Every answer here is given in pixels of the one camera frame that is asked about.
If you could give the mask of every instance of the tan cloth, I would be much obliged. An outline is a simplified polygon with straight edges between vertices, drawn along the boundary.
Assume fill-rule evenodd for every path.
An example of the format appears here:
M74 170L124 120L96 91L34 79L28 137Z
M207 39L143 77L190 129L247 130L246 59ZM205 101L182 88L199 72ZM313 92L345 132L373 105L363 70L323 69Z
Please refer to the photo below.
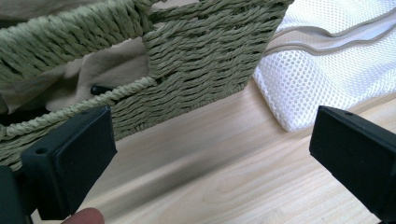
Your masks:
M92 98L92 85L116 88L147 76L148 64L141 38L128 40L39 77L5 86L0 90L4 101L0 111L13 113L41 106L49 111L61 109Z

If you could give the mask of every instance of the fingertip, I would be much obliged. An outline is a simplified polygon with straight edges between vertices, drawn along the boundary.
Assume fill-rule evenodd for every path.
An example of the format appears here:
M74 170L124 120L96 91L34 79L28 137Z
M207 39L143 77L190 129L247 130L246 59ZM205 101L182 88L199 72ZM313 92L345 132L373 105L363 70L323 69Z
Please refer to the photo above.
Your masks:
M62 224L105 224L105 218L96 208L85 208L75 213Z

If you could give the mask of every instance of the woven basket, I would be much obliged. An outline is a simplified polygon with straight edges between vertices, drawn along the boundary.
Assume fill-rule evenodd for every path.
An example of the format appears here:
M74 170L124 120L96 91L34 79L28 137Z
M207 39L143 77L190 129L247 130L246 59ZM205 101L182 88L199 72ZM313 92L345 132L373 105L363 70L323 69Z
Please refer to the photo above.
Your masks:
M0 30L0 87L138 36L149 57L148 77L1 126L0 164L18 169L23 150L87 108L111 105L121 139L241 91L291 1L204 0L151 11L158 1L110 0Z

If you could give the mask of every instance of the light wood grain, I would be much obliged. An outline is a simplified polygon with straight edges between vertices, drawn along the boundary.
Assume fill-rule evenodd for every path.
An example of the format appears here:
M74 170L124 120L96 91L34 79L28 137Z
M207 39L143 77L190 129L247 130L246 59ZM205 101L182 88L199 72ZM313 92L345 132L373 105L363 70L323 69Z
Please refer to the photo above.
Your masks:
M351 111L396 132L395 98ZM309 155L311 133L284 131L250 81L119 141L82 207L106 223L378 223Z

